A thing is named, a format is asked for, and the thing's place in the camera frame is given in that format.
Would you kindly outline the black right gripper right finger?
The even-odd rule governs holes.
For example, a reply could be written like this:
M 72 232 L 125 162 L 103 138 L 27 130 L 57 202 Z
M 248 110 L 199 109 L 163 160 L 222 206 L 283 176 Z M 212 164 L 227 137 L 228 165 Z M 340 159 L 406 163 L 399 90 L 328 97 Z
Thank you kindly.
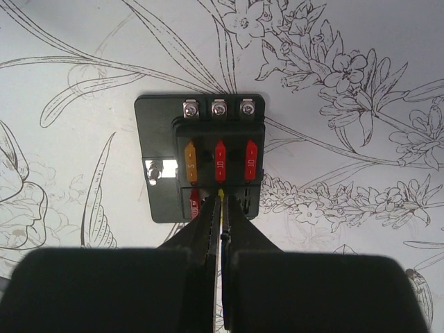
M 426 332 L 402 267 L 384 256 L 280 250 L 223 202 L 223 317 L 230 332 Z

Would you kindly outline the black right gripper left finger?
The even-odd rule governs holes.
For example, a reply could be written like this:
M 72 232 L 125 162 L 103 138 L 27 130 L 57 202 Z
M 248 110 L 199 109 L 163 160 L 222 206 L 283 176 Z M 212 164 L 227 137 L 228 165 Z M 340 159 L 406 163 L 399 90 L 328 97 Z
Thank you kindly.
M 18 264 L 2 332 L 213 332 L 221 200 L 157 248 L 45 248 Z

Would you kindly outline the red blade fuse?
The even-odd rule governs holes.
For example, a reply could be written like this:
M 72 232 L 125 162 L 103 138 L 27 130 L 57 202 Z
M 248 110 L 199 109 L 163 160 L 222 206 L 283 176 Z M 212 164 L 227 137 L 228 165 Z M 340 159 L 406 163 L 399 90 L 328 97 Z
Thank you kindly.
M 214 149 L 214 170 L 215 180 L 219 183 L 226 179 L 226 147 L 222 140 L 219 140 Z
M 250 182 L 256 178 L 258 147 L 249 139 L 246 144 L 244 179 Z
M 189 202 L 190 202 L 190 216 L 191 216 L 191 220 L 195 219 L 199 212 L 200 212 L 200 194 L 199 194 L 199 190 L 196 188 L 193 188 L 191 190 L 191 195 L 189 198 Z

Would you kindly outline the yellow blade fuse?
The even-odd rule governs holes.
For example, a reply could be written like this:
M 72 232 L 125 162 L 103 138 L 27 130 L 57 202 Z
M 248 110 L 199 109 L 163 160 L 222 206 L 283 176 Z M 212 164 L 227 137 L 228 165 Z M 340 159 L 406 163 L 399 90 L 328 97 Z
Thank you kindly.
M 218 196 L 221 199 L 221 202 L 223 202 L 224 198 L 225 198 L 225 192 L 222 189 L 219 189 L 218 190 Z

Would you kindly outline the orange blade fuse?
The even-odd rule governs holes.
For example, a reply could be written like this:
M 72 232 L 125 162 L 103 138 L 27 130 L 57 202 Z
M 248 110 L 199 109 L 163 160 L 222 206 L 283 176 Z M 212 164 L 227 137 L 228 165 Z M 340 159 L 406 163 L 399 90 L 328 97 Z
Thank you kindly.
M 184 149 L 185 154 L 185 171 L 187 181 L 194 184 L 198 180 L 197 175 L 197 158 L 196 158 L 196 148 L 192 141 L 189 141 Z

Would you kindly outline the black fuse box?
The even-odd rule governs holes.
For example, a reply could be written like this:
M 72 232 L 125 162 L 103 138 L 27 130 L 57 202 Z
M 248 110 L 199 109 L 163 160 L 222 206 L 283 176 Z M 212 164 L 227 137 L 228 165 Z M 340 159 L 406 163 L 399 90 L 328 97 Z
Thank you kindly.
M 233 195 L 242 212 L 253 219 L 259 214 L 264 177 L 265 111 L 259 94 L 155 94 L 134 103 L 151 217 L 156 223 L 191 220 L 189 198 L 196 188 L 200 207 L 208 196 L 222 189 Z M 258 147 L 256 178 L 244 179 L 247 141 Z M 219 140 L 226 147 L 226 179 L 215 180 L 214 149 Z M 184 149 L 194 143 L 196 183 L 187 181 Z

